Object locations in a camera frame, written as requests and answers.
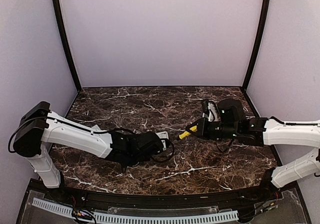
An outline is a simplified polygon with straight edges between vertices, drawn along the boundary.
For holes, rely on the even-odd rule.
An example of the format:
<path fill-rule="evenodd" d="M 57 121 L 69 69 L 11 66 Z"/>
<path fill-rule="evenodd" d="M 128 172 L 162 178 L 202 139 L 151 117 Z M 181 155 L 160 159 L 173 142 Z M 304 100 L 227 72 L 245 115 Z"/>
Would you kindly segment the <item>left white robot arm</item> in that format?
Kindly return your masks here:
<path fill-rule="evenodd" d="M 50 110 L 42 101 L 27 112 L 11 135 L 8 151 L 25 157 L 51 194 L 67 202 L 70 190 L 53 164 L 46 143 L 55 143 L 88 152 L 116 162 L 123 169 L 146 162 L 164 152 L 170 145 L 167 132 L 136 134 L 128 129 L 100 130 L 70 121 Z"/>

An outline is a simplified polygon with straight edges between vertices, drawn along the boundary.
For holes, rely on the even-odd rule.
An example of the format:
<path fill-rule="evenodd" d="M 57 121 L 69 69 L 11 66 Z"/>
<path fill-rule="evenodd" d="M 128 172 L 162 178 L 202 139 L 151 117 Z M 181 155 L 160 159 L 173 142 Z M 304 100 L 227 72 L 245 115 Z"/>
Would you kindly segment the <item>large white remote control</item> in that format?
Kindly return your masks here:
<path fill-rule="evenodd" d="M 157 132 L 156 133 L 160 139 L 169 139 L 167 131 Z"/>

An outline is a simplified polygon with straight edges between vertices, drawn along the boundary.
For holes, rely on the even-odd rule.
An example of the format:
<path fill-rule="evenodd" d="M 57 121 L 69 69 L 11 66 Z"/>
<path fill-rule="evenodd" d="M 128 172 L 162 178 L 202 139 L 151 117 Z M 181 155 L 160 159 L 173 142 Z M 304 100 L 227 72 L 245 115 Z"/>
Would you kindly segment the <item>white battery cover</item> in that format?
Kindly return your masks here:
<path fill-rule="evenodd" d="M 100 131 L 100 130 L 101 130 L 98 125 L 94 125 L 94 126 L 92 126 L 92 128 L 93 128 L 94 130 L 96 130 L 96 131 Z"/>

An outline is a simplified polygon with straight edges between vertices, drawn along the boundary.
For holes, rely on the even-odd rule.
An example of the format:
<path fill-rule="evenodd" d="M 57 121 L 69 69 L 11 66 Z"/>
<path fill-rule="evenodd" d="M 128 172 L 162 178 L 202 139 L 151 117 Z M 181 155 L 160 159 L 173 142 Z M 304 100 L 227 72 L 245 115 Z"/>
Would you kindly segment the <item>yellow handled screwdriver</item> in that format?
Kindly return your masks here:
<path fill-rule="evenodd" d="M 190 136 L 191 134 L 194 134 L 195 132 L 187 132 L 187 131 L 184 131 L 182 134 L 178 135 L 176 140 L 179 141 L 179 140 L 183 140 L 184 138 Z"/>

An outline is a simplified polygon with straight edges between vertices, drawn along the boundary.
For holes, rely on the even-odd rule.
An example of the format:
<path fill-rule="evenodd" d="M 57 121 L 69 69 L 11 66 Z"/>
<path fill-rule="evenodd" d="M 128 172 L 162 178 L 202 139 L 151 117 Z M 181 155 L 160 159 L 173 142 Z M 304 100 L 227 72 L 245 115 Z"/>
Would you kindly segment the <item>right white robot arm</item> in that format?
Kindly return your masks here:
<path fill-rule="evenodd" d="M 320 170 L 320 122 L 285 122 L 276 117 L 246 118 L 242 103 L 224 99 L 219 103 L 203 100 L 203 115 L 188 125 L 178 139 L 193 135 L 206 140 L 237 140 L 247 146 L 298 145 L 312 147 L 306 155 L 265 171 L 255 197 L 266 201 L 285 185 Z"/>

